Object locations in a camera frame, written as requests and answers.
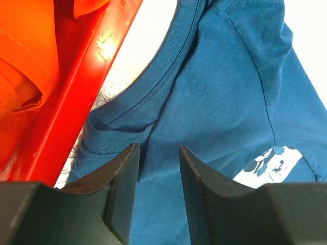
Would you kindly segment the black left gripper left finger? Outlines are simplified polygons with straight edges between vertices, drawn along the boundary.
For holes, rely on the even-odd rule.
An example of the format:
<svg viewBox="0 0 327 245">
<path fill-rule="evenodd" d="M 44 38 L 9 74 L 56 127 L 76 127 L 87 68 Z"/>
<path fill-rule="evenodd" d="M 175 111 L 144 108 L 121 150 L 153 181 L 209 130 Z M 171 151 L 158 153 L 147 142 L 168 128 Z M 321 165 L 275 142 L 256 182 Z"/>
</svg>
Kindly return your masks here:
<svg viewBox="0 0 327 245">
<path fill-rule="evenodd" d="M 63 188 L 1 183 L 1 244 L 127 244 L 139 145 Z"/>
</svg>

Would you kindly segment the dark blue t shirt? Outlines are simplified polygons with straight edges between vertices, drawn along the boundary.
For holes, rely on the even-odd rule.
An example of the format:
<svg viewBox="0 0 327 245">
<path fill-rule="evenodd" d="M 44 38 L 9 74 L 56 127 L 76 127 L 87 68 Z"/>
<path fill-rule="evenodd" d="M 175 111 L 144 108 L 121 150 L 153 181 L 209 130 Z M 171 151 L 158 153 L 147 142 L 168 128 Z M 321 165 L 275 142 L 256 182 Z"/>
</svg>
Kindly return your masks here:
<svg viewBox="0 0 327 245">
<path fill-rule="evenodd" d="M 326 109 L 284 13 L 283 1 L 179 1 L 147 68 L 90 113 L 68 181 L 139 144 L 130 244 L 190 244 L 182 145 L 229 178 L 289 146 L 302 158 L 288 181 L 326 181 Z"/>
</svg>

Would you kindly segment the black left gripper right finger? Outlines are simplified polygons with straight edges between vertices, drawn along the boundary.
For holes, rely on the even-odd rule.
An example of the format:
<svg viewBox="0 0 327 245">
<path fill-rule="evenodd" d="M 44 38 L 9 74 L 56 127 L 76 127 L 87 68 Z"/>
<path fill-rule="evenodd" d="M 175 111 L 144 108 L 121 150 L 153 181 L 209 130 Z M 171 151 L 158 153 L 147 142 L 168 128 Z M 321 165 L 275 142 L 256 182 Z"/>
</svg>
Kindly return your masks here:
<svg viewBox="0 0 327 245">
<path fill-rule="evenodd" d="M 192 244 L 326 244 L 326 184 L 240 184 L 180 148 Z"/>
</svg>

